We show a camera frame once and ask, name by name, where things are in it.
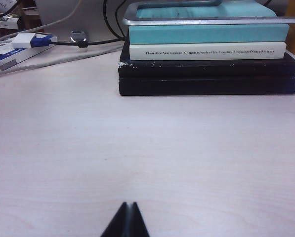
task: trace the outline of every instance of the white cable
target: white cable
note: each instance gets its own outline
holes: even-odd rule
[[[82,4],[83,1],[84,0],[79,0],[77,5],[75,6],[74,10],[68,16],[66,16],[66,17],[64,17],[64,18],[62,18],[62,19],[60,19],[58,21],[54,21],[54,22],[51,22],[51,23],[43,25],[43,26],[39,26],[39,27],[35,27],[35,28],[28,29],[28,30],[25,30],[25,31],[16,32],[16,33],[13,33],[13,34],[10,34],[10,35],[3,36],[3,37],[0,38],[0,41],[4,40],[6,38],[15,37],[18,33],[30,33],[30,32],[33,32],[33,31],[41,30],[41,29],[43,29],[45,27],[50,27],[50,26],[56,25],[56,24],[61,23],[63,21],[66,21],[76,13],[76,11],[78,10],[78,8],[80,7],[80,5]]]
[[[80,55],[71,56],[71,57],[67,57],[67,58],[61,58],[61,59],[53,60],[53,61],[50,61],[50,62],[47,62],[47,63],[28,65],[28,66],[23,66],[21,68],[6,70],[6,71],[3,71],[3,72],[0,72],[0,76],[5,75],[7,73],[14,73],[14,72],[17,72],[17,71],[22,71],[22,70],[32,70],[32,69],[37,69],[37,68],[48,67],[48,66],[55,65],[55,64],[67,63],[67,62],[72,62],[72,61],[76,61],[76,60],[80,60],[80,59],[96,57],[96,56],[103,55],[103,54],[106,54],[106,53],[115,52],[115,51],[117,51],[117,49],[120,49],[122,47],[123,47],[123,45],[118,45],[118,46],[112,47],[110,49],[101,51],[101,52],[85,53],[85,54],[80,54]]]

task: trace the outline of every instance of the black triangular object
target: black triangular object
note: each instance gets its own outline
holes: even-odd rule
[[[136,202],[132,205],[131,237],[149,237],[143,217]]]
[[[127,204],[123,202],[101,237],[121,237],[126,225]]]
[[[101,237],[149,237],[137,203],[123,202]]]

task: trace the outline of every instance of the blue connector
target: blue connector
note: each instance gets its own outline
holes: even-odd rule
[[[32,48],[34,47],[46,47],[49,46],[49,37],[43,37],[43,38],[37,38],[34,37],[31,41],[30,41],[30,45]]]

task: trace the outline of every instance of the book spine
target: book spine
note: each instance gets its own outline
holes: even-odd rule
[[[284,42],[130,44],[131,60],[280,59]]]
[[[288,31],[286,24],[129,27],[132,44],[281,42],[286,40]]]
[[[130,77],[207,77],[207,76],[295,76],[295,61],[292,60],[267,60],[264,63],[252,62],[251,64],[241,63],[240,60],[225,60],[225,64],[212,65],[208,61],[197,65],[164,65],[159,61],[120,61],[119,76]]]
[[[119,79],[121,95],[295,94],[295,76]]]

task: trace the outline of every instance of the black cable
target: black cable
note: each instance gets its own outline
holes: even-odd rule
[[[103,5],[102,5],[102,13],[103,13],[103,18],[104,21],[108,27],[108,29],[110,30],[110,32],[117,38],[122,38],[121,36],[119,36],[110,26],[109,22],[108,22],[108,18],[107,18],[107,0],[103,0]]]
[[[78,47],[88,47],[88,45],[99,45],[99,44],[106,44],[106,43],[113,43],[118,41],[125,41],[125,38],[117,38],[117,39],[110,39],[110,40],[104,40],[104,41],[97,41],[97,42],[88,42],[88,41],[80,41],[80,42],[53,42],[49,41],[49,44],[55,44],[55,45],[69,45],[69,46],[78,46]]]
[[[124,5],[125,2],[126,2],[126,0],[123,0],[123,2],[117,7],[116,11],[114,12],[114,17],[115,17],[115,19],[116,19],[117,25],[118,25],[118,27],[119,27],[119,29],[120,29],[121,34],[123,35],[123,37],[125,37],[125,34],[124,34],[124,32],[123,32],[123,30],[122,30],[120,24],[119,24],[118,11],[119,11],[119,9]]]
[[[272,1],[272,0],[268,0],[268,1],[264,4],[264,6],[267,6],[268,4],[270,4],[271,1]]]
[[[10,12],[12,12],[20,3],[22,2],[22,0],[18,0],[16,2],[15,5],[12,6],[12,8],[10,8],[8,11],[6,11],[5,13],[0,14],[0,17],[6,16],[8,15]]]

